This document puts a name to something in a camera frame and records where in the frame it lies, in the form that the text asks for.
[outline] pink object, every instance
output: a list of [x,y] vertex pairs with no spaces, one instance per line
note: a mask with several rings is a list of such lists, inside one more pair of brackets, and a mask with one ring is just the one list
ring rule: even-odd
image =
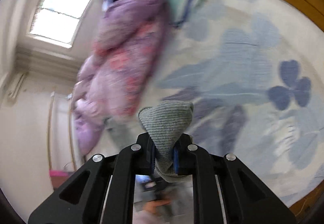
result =
[[136,112],[167,28],[166,0],[120,0],[107,10],[72,98],[83,155],[99,141],[104,118]]
[[50,177],[52,176],[69,176],[69,174],[59,170],[50,170]]

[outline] bedsheet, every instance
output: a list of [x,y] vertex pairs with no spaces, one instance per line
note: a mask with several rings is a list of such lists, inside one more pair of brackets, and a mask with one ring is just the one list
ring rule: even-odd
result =
[[[324,179],[322,44],[324,33],[282,0],[206,0],[172,32],[140,108],[192,101],[193,141],[236,154],[291,206]],[[135,117],[108,129],[91,154],[143,132]]]

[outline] metal screw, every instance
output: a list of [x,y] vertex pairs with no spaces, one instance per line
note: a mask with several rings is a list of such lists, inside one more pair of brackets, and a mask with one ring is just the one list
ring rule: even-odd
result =
[[102,155],[95,155],[92,160],[94,162],[100,162],[102,160]]
[[228,161],[234,161],[236,159],[236,156],[234,154],[227,154],[226,159]]
[[134,144],[134,145],[131,146],[131,149],[133,151],[138,151],[139,149],[141,149],[141,146],[139,144]]
[[198,146],[196,146],[196,145],[188,145],[189,151],[196,151],[197,149],[198,149]]

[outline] window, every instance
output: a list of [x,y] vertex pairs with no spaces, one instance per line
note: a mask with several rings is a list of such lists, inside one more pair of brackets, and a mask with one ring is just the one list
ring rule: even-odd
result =
[[72,44],[76,29],[89,1],[41,0],[29,34]]

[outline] gray sock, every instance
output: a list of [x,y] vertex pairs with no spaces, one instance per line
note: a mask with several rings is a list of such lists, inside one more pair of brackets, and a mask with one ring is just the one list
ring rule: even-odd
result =
[[173,168],[173,147],[192,121],[193,104],[166,100],[156,107],[143,108],[138,118],[152,138],[158,152],[156,170],[168,182],[183,181]]

